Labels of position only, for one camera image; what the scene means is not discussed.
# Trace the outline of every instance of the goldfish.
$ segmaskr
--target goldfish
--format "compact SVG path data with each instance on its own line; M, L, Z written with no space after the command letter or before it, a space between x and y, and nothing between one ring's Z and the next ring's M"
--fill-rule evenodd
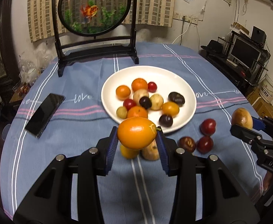
M83 24L88 24L89 22L91 22L92 17L96 15L98 11L98 6L89 6L89 4L87 4L85 8L82 6L80 10L84 18Z

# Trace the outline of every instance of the black hat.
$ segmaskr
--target black hat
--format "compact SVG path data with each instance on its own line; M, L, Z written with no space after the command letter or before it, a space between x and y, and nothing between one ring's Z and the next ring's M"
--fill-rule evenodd
M202 45L202 49L206 50L209 53L221 54L223 51L223 45L215 40L210 40L207 46Z

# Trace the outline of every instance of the round glass panel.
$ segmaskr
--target round glass panel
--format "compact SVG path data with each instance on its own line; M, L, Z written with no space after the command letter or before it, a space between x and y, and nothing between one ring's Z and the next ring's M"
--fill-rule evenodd
M116 28L127 16L131 0L59 0L58 14L70 32L97 36Z

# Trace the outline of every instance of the white plate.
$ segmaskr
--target white plate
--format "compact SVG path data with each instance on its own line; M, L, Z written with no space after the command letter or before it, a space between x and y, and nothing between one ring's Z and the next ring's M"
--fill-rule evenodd
M112 74L103 84L101 90L101 100L104 109L109 116L117 123L123 120L116 115L117 108L123 106L123 101L118 100L116 96L116 88L120 85L127 85L131 89L131 83L136 78L143 78L147 82L155 82L157 91L167 102L170 92L178 92L185 98L185 104L180 107L179 114L173 119L171 127L162 127L164 133L169 133L180 129L186 125L193 117L196 111L196 96L189 84L175 73L154 66L132 66L124 68ZM130 98L132 99L133 92L131 89ZM148 111L148 118L154 124L159 126L159 118L162 115L161 111Z

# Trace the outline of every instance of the electrical outlet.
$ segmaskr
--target electrical outlet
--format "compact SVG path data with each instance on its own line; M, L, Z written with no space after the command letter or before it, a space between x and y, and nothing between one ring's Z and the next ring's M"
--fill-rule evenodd
M187 16L186 17L186 22L191 23L192 22L192 17L191 16Z
M198 18L193 18L192 23L198 25Z
M180 14L180 13L174 12L173 19L178 19L178 20L180 20L180 17L181 17L181 14Z
M183 20L183 17L185 17L185 21L186 21L187 20L187 15L182 13L180 20Z

